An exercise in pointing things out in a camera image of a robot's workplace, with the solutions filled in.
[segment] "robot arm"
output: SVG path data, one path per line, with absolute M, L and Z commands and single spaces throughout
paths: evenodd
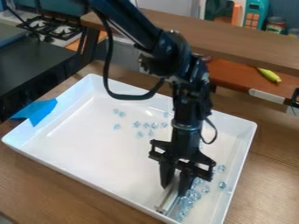
M 200 140 L 207 143 L 201 132 L 203 121 L 211 114 L 209 73 L 205 63 L 192 55 L 188 43 L 176 31 L 166 32 L 155 27 L 129 0 L 89 0 L 108 33 L 109 48 L 104 66 L 104 86 L 108 93 L 120 100 L 145 100 L 152 97 L 168 81 L 173 92 L 174 119 L 171 142 L 152 140 L 149 157 L 160 165 L 162 187 L 180 170 L 179 195 L 190 189 L 192 181 L 212 180 L 216 163 L 199 150 Z M 109 24 L 132 39 L 135 47 L 143 51 L 139 62 L 160 81 L 145 95 L 122 95 L 108 88 L 108 70 L 113 52 L 113 37 Z

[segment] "computer monitor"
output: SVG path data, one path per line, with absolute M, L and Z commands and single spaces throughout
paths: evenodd
M 37 0 L 14 0 L 19 10 L 37 12 Z M 39 0 L 44 13 L 58 13 L 79 18 L 86 14 L 87 9 L 82 4 L 72 0 Z

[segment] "wire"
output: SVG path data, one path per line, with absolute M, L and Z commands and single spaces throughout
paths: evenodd
M 13 14 L 18 20 L 20 20 L 33 34 L 37 37 L 38 41 L 40 41 L 38 33 L 32 29 L 14 10 L 12 10 L 8 5 L 7 9 L 10 11 L 11 14 Z
M 294 116 L 297 116 L 297 113 L 295 112 L 294 108 L 292 106 L 290 106 L 290 107 L 292 108 Z
M 110 26 L 108 24 L 108 21 L 106 19 L 106 16 L 96 9 L 94 9 L 94 12 L 100 18 L 108 35 L 108 53 L 103 68 L 104 87 L 108 92 L 108 94 L 117 100 L 124 100 L 124 101 L 143 101 L 153 97 L 156 94 L 156 92 L 159 90 L 159 88 L 164 84 L 164 79 L 160 79 L 160 81 L 147 94 L 143 94 L 143 95 L 115 94 L 112 91 L 110 91 L 108 85 L 108 74 L 109 74 L 110 63 L 113 55 L 113 49 L 114 49 L 113 35 Z

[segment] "white tray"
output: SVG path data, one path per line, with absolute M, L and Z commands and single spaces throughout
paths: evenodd
M 145 90 L 111 80 L 117 93 L 144 94 Z M 2 140 L 13 150 L 51 167 L 68 177 L 91 186 L 129 204 L 160 221 L 176 223 L 154 209 L 163 189 L 159 184 L 158 163 L 148 158 L 149 129 L 133 128 L 133 123 L 170 123 L 172 99 L 156 94 L 147 101 L 117 101 L 110 98 L 96 74 L 70 87 L 57 98 L 53 112 L 32 127 L 29 120 L 18 125 Z M 126 113 L 119 117 L 114 109 Z M 184 223 L 222 223 L 238 182 L 256 124 L 213 111 L 211 120 L 219 130 L 213 145 L 203 152 L 225 172 L 217 172 L 212 183 L 205 183 L 211 192 L 203 196 L 189 212 Z M 116 124 L 121 129 L 114 129 Z M 136 137 L 141 131 L 144 137 Z M 154 130 L 154 138 L 170 141 L 171 126 Z M 213 131 L 204 127 L 204 136 Z M 227 188 L 218 188 L 220 181 Z

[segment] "blue tape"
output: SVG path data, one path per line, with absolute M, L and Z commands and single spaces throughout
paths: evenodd
M 18 111 L 10 119 L 28 118 L 33 127 L 35 127 L 53 111 L 56 104 L 56 99 L 51 99 L 49 101 L 35 101 Z

